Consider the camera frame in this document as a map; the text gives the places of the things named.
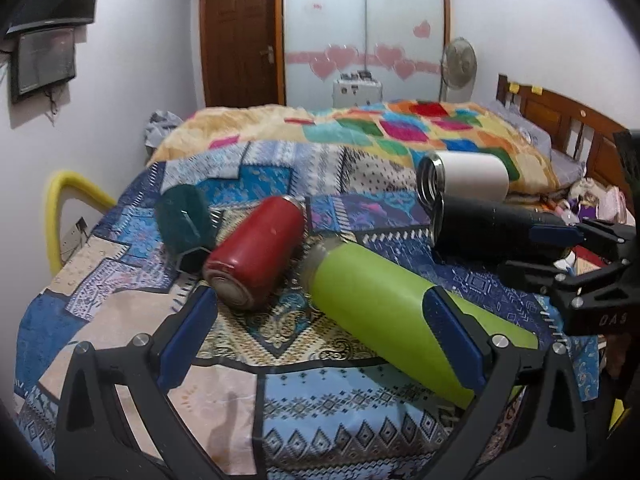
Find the lime green thermos cup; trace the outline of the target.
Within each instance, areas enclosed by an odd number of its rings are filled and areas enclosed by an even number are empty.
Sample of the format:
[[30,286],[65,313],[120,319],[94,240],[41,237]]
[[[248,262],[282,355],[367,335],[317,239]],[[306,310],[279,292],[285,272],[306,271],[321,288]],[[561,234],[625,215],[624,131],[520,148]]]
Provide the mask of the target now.
[[300,274],[311,303],[347,333],[436,396],[467,408],[480,379],[465,386],[423,315],[434,284],[355,243],[330,237],[314,244]]

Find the black thermos cup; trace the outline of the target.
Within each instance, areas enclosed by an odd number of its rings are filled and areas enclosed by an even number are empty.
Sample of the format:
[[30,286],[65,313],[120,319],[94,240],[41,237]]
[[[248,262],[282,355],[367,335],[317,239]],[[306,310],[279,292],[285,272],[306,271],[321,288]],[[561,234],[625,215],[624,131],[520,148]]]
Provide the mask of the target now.
[[551,264],[581,241],[578,229],[554,214],[449,195],[438,196],[433,206],[434,253],[462,266]]

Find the white thermos cup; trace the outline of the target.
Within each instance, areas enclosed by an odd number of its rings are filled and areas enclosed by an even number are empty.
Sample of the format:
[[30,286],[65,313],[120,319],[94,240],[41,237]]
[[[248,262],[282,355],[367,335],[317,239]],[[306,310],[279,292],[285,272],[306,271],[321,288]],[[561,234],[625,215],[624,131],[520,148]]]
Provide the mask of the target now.
[[441,195],[503,202],[509,192],[509,174],[495,155],[428,152],[416,168],[416,192],[426,208]]

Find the dark teal hexagonal cup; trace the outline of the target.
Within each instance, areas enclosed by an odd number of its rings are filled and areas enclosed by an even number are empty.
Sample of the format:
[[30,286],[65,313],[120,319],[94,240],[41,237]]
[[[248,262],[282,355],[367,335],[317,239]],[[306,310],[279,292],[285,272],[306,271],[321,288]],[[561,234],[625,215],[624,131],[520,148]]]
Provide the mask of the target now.
[[180,272],[201,274],[217,233],[204,193],[190,184],[168,188],[154,212],[170,262]]

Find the red thermos cup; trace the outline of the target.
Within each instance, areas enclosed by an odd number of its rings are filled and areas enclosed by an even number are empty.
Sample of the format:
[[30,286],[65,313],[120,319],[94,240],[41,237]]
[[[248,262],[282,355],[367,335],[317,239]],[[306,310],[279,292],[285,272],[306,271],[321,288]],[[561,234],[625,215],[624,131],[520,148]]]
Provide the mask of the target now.
[[291,196],[263,200],[208,256],[203,278],[229,308],[263,304],[302,244],[303,207]]

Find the grey pillow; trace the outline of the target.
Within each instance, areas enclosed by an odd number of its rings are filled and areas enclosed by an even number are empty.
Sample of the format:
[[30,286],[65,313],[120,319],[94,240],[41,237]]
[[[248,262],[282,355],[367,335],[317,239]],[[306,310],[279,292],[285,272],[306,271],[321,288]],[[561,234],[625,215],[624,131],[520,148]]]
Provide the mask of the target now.
[[503,105],[500,101],[493,100],[485,104],[485,107],[518,130],[529,144],[548,157],[560,188],[569,188],[585,177],[585,164],[552,148],[550,134],[524,118],[515,104]]

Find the wooden headboard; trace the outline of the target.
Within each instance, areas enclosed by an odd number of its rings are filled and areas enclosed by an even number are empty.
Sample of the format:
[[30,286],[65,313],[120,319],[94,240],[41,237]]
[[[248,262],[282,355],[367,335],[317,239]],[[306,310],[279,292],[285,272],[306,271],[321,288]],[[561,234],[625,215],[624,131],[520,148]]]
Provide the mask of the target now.
[[593,108],[562,94],[530,84],[518,84],[498,76],[496,98],[515,104],[520,114],[551,138],[552,148],[586,165],[586,176],[603,185],[617,186],[632,206],[631,189],[625,179],[613,134],[624,127]]

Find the blue patchwork bed sheet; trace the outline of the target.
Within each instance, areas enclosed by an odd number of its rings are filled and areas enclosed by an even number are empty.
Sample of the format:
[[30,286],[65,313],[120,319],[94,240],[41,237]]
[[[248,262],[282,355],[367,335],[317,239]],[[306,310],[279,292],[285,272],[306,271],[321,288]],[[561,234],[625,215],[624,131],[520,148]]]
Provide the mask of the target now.
[[[180,184],[205,195],[219,238],[265,198],[292,195],[306,209],[308,243],[340,234],[528,330],[543,346],[564,338],[544,298],[433,261],[412,165],[340,144],[286,141],[153,162],[21,320],[14,422],[47,466],[75,344],[119,347],[152,333],[198,284],[174,267],[155,221],[160,196]],[[213,461],[240,479],[408,479],[461,417],[317,310],[296,266],[260,310],[220,308],[169,397]]]

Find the colourful squares yellow quilt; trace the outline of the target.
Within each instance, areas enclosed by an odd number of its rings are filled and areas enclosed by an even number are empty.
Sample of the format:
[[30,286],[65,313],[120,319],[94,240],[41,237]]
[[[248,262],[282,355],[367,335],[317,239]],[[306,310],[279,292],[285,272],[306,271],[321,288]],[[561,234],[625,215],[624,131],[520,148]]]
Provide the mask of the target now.
[[276,140],[359,148],[410,167],[428,151],[488,153],[506,166],[509,191],[559,191],[551,159],[488,108],[467,103],[405,100],[308,112],[262,105],[199,110],[163,140],[152,162],[167,162],[240,142]]

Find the white standing fan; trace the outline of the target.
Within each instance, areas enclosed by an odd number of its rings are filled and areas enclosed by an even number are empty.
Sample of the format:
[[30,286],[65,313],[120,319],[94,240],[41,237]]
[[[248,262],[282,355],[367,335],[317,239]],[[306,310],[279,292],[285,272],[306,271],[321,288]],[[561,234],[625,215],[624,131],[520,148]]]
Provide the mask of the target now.
[[476,74],[477,57],[472,44],[463,37],[454,38],[440,59],[439,99],[451,103],[469,101]]

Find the yellow chair back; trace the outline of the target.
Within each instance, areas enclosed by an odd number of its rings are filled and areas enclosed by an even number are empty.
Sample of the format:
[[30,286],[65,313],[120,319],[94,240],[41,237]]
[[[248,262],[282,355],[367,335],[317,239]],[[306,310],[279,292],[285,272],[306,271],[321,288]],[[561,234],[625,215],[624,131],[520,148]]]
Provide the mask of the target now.
[[60,170],[52,174],[44,196],[44,240],[46,241],[49,269],[53,276],[61,271],[64,263],[61,252],[61,211],[62,195],[66,188],[72,188],[88,198],[96,208],[109,211],[117,200],[88,178],[72,170]]

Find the white appliance box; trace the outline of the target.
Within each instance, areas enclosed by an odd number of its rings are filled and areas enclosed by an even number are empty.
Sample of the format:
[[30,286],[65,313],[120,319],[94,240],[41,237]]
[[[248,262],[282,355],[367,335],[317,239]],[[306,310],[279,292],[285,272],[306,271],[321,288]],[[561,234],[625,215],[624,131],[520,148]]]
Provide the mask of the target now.
[[341,74],[333,83],[334,108],[368,106],[381,102],[383,86],[367,70]]

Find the frosted wardrobe with hearts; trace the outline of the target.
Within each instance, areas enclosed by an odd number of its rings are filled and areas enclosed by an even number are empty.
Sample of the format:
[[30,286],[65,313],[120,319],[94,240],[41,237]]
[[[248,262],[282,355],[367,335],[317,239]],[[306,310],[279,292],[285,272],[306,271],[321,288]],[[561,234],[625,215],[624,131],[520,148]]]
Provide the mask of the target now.
[[439,100],[449,0],[283,0],[285,102],[333,107],[334,80],[367,70],[382,101]]

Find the grey crumpled cloth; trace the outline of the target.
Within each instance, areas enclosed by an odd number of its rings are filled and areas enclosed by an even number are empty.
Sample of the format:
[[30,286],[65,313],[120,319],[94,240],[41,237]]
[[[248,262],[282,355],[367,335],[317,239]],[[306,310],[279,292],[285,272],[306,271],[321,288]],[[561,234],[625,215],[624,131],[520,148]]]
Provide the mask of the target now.
[[168,110],[156,110],[143,128],[144,145],[149,150],[155,150],[163,140],[183,123],[178,115]]

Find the brown wooden door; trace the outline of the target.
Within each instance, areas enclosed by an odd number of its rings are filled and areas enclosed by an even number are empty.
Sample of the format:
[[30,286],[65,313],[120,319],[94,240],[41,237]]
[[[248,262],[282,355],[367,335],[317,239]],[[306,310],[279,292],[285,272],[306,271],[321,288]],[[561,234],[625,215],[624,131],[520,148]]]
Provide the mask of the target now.
[[276,0],[200,0],[205,105],[278,102]]

